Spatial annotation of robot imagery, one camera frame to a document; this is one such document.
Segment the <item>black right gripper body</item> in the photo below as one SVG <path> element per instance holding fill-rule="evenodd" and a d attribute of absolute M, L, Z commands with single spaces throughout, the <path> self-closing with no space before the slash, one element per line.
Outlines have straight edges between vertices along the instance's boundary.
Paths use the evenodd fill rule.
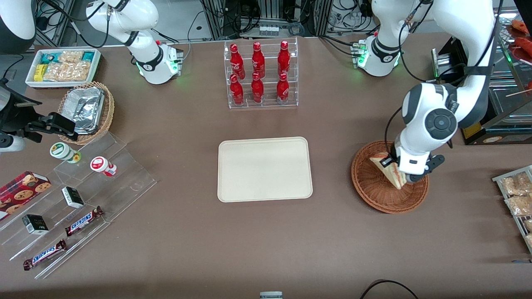
<path fill-rule="evenodd" d="M 40 114 L 34 107 L 42 102 L 32 100 L 10 89 L 8 81 L 2 80 L 1 86 L 1 137 L 42 137 L 31 132 L 27 125 L 39 121 Z"/>

